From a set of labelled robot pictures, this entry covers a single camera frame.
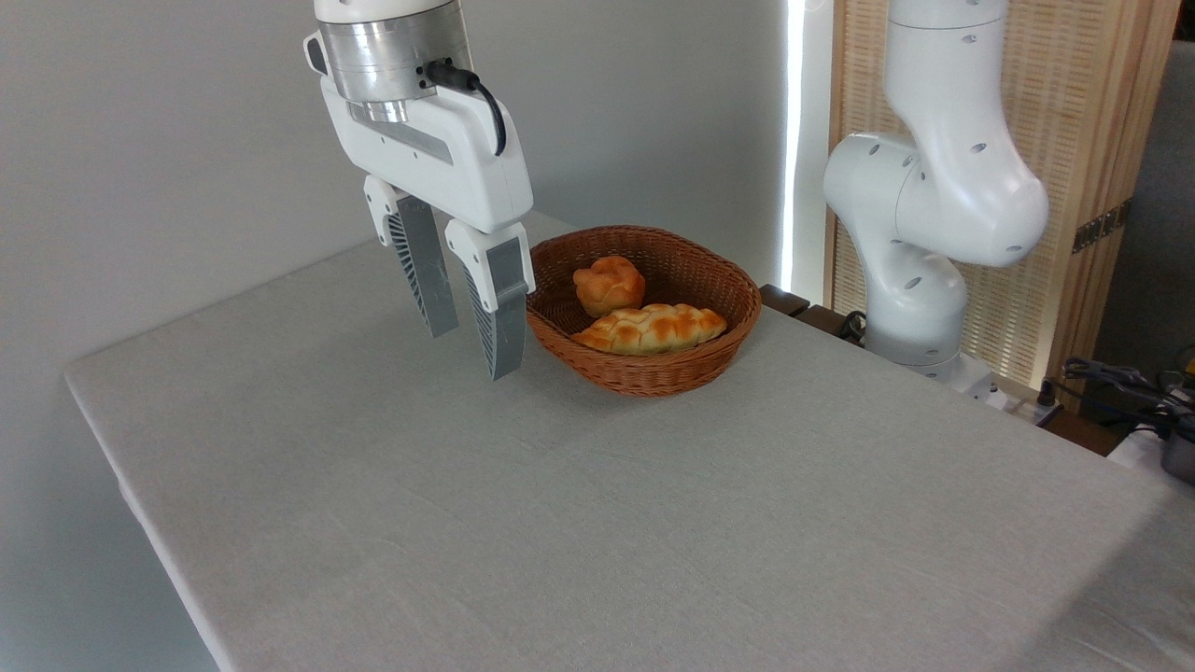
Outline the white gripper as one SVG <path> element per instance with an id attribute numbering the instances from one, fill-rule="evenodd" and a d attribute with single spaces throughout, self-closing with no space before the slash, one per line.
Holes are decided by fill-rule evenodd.
<path id="1" fill-rule="evenodd" d="M 363 193 L 376 239 L 397 252 L 430 335 L 459 325 L 435 207 L 453 216 L 445 242 L 462 264 L 490 377 L 519 369 L 535 279 L 526 230 L 515 222 L 533 196 L 505 105 L 500 152 L 490 103 L 478 94 L 439 88 L 407 102 L 405 122 L 376 122 L 342 98 L 331 77 L 320 86 L 347 158 L 367 172 Z"/>

